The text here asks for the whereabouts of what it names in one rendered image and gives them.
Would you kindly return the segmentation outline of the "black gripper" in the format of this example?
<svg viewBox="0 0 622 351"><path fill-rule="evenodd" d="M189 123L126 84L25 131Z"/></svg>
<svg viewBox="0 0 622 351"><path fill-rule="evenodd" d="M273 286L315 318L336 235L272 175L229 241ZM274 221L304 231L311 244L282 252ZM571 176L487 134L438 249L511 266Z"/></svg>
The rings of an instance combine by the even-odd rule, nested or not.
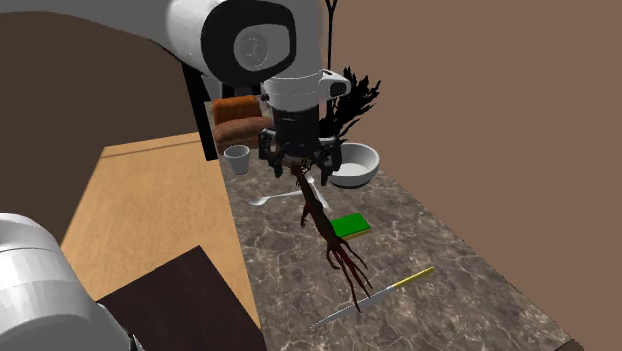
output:
<svg viewBox="0 0 622 351"><path fill-rule="evenodd" d="M342 163L342 142L337 137L320 138L319 107L312 106L302 111L286 111L272 107L274 129L264 128L258 134L258 152L267 160L276 178L283 174L283 159L290 144L315 143L312 161L321 170L321 185L325 186L329 176Z"/></svg>

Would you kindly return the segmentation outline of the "white plastic utensil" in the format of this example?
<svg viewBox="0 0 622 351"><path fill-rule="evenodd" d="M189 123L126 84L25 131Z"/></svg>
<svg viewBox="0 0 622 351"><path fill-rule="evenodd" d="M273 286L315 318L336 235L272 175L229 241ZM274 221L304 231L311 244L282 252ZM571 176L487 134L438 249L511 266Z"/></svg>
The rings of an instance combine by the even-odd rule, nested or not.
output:
<svg viewBox="0 0 622 351"><path fill-rule="evenodd" d="M329 204L327 200L325 199L325 197L322 195L322 193L319 191L319 189L314 184L315 182L314 178L310 174L305 174L305 179L307 180L307 183L310 185L310 187L314 191L316 198L320 201L322 207L324 209L329 208Z"/></svg>

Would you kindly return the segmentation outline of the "white bowl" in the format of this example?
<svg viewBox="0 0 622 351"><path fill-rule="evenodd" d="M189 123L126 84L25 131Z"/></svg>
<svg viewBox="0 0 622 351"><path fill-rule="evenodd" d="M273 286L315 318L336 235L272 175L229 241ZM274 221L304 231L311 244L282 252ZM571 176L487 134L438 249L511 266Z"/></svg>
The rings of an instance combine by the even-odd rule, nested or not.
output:
<svg viewBox="0 0 622 351"><path fill-rule="evenodd" d="M341 145L341 154L340 167L328 177L328 182L338 188L363 187L379 169L380 155L366 144L345 142Z"/></svg>

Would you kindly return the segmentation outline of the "dark red branching root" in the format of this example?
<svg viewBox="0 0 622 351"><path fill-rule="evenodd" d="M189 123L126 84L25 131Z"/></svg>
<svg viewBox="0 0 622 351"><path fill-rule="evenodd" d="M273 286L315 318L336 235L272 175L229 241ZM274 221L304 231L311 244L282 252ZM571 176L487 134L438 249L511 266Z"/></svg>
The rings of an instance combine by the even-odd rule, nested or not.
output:
<svg viewBox="0 0 622 351"><path fill-rule="evenodd" d="M369 286L370 289L372 289L373 286L369 282L363 270L351 259L351 257L344 250L344 248L347 248L347 250L354 257L356 257L365 268L367 268L367 265L363 261L363 259L351 248L349 243L336 234L331 221L324 213L324 208L321 201L315 196L313 189L305 178L305 171L303 171L302 165L300 163L293 163L290 166L290 171L294 176L296 176L296 184L300 187L302 194L305 198L305 204L300 219L300 226L304 227L306 225L306 217L308 215L311 215L318 233L326 241L327 261L333 269L341 270L344 273L344 276L350 286L354 305L357 311L361 313L361 308L356 298L354 285L351 277L348 275L348 272L351 272L352 277L356 280L358 286L365 292L365 295L368 298L370 298L371 295L366 286Z"/></svg>

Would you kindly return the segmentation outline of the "white spoon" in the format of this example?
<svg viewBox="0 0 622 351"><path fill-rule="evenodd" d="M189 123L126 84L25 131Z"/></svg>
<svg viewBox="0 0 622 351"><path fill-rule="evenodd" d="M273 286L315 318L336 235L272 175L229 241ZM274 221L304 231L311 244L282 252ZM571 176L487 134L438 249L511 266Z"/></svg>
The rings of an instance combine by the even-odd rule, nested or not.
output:
<svg viewBox="0 0 622 351"><path fill-rule="evenodd" d="M253 205L253 206L263 206L269 200L274 199L274 198L297 196L297 195L301 195L301 194L302 194L302 191L301 190L297 190L297 191L292 191L292 192L287 192L287 193L282 193L282 194L277 194L277 195L258 197L258 198L250 200L248 203L250 205Z"/></svg>

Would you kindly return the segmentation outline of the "white cup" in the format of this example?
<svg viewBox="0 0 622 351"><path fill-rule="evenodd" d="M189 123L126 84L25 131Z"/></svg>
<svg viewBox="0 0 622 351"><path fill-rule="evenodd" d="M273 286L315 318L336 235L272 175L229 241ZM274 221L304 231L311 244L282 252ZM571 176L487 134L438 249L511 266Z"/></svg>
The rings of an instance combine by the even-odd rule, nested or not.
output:
<svg viewBox="0 0 622 351"><path fill-rule="evenodd" d="M231 170L236 175L248 172L250 164L250 147L247 145L233 145L224 151L224 155Z"/></svg>

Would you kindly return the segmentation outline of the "black leafy plant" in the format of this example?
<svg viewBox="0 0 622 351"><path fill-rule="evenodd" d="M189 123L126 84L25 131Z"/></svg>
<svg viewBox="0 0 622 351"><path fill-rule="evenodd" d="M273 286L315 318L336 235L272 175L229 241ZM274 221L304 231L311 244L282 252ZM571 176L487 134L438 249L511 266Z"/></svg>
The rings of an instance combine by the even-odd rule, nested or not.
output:
<svg viewBox="0 0 622 351"><path fill-rule="evenodd" d="M369 86L369 77L359 80L350 67L343 69L343 76L351 83L351 91L333 100L326 115L319 120L321 137L337 137L340 143L346 141L347 132L360 120L360 116L374 107L373 100L380 94L381 81Z"/></svg>

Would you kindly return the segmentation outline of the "green and yellow sponge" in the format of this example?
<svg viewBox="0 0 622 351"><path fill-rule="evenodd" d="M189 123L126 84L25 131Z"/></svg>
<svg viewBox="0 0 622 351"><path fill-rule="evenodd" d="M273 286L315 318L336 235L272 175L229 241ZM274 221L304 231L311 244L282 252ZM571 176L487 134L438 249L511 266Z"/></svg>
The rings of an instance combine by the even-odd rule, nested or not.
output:
<svg viewBox="0 0 622 351"><path fill-rule="evenodd" d="M344 240L364 235L371 230L370 224L360 213L333 219L331 224L336 235Z"/></svg>

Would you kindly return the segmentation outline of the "black thin forked stand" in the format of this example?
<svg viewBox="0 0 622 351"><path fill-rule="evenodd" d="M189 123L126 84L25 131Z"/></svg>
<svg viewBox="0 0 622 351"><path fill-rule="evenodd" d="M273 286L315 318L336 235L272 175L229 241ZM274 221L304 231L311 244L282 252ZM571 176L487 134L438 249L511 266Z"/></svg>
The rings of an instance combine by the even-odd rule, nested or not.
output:
<svg viewBox="0 0 622 351"><path fill-rule="evenodd" d="M334 13L339 0L324 0L328 17L327 17L327 68L331 69L332 66L332 40L333 40L333 23Z"/></svg>

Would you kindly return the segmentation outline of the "dark brown robot stand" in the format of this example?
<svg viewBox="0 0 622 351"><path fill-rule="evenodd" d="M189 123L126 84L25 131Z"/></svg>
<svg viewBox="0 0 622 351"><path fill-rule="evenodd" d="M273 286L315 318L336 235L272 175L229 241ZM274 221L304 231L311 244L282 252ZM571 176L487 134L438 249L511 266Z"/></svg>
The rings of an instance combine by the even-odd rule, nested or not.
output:
<svg viewBox="0 0 622 351"><path fill-rule="evenodd" d="M259 327L199 246L99 302L145 351L267 351Z"/></svg>

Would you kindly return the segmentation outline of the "black upright post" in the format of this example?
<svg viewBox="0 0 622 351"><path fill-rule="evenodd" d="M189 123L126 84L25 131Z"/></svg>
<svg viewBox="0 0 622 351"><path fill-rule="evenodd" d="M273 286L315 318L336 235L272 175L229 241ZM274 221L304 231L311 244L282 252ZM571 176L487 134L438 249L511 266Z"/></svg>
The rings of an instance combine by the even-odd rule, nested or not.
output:
<svg viewBox="0 0 622 351"><path fill-rule="evenodd" d="M210 96L202 80L202 74L187 63L181 64L205 158L208 161L217 160L218 152L205 106Z"/></svg>

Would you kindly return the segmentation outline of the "yellow handled knife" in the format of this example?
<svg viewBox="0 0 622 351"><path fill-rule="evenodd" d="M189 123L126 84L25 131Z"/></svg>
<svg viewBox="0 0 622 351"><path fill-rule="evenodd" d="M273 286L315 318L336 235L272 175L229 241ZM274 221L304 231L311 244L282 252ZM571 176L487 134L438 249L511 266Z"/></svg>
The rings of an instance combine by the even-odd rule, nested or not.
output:
<svg viewBox="0 0 622 351"><path fill-rule="evenodd" d="M424 277L427 277L429 275L431 275L434 272L434 269L432 267L426 268L412 276L409 276L408 278L405 278L399 282L396 282L390 286L387 286L386 288L384 288L381 291L378 291L376 293L374 293L373 295L371 295L370 297L366 297L363 298L360 301L357 301L355 304L352 304L348 307L345 307L339 311L336 311L334 313L332 313L331 315L326 316L325 318L319 320L318 322L316 322L315 324L313 324L311 326L311 329L320 327L322 325L328 324L332 321L335 321L339 318L345 317L347 315L353 314L354 312L358 312L358 311L363 311L364 309L379 303L380 301L382 301L386 296L388 296L390 293L392 293L393 291L397 290L398 288L404 287L408 284L414 283Z"/></svg>

